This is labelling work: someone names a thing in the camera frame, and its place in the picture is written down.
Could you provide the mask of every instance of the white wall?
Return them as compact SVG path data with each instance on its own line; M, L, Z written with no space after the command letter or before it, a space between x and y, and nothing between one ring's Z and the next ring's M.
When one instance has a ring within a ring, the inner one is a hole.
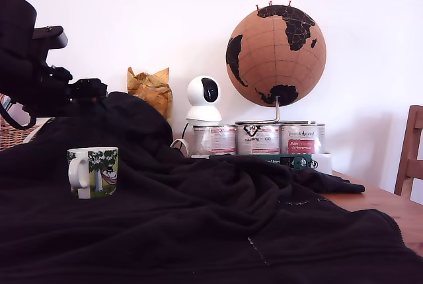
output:
M28 1L38 11L38 26L65 28L68 46L51 51L48 61L68 68L75 79L100 77L109 90L125 90L128 66L150 73L170 67L175 137L185 124L186 86L199 74L221 83L225 122L273 116L273 109L241 97L225 68L232 30L256 4L270 0ZM319 24L327 66L308 96L282 109L283 119L326 123L334 169L392 191L408 106L423 104L422 0L292 0L292 5ZM418 194L423 201L423 188L414 191Z

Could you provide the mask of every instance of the globe stand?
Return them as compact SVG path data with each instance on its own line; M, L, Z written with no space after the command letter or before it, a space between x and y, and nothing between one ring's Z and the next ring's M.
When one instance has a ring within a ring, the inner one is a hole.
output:
M284 124L284 125L304 125L304 124L316 124L316 121L279 121L280 113L279 113L279 97L275 99L275 112L276 117L273 120L262 120L262 121L237 121L235 122L236 125L241 124Z
M275 98L275 109L276 109L276 117L273 120L262 120L262 121L237 121L235 122L236 125L240 124L278 124L279 123L279 97Z

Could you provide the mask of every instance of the camera lens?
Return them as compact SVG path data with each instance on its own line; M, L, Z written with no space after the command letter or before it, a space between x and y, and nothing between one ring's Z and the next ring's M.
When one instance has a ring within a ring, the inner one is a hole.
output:
M210 78L202 78L201 82L203 83L204 99L207 102L215 102L219 96L217 84Z

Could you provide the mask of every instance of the mug handle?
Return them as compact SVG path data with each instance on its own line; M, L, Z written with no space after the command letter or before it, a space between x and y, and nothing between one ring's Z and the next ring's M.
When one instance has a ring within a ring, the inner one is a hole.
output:
M81 180L78 177L78 169L81 163L86 164L88 162L87 158L84 157L77 157L76 159L71 160L69 164L69 170L67 171L67 175L69 176L69 182L73 188L87 188L89 186L89 179L88 180Z

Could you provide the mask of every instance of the black fleece blanket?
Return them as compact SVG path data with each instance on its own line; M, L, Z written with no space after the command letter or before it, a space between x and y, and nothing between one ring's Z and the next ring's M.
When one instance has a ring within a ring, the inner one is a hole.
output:
M364 188L252 157L184 158L154 108L114 92L0 152L0 283L423 283L394 220L315 192ZM110 197L75 199L66 150L119 148Z

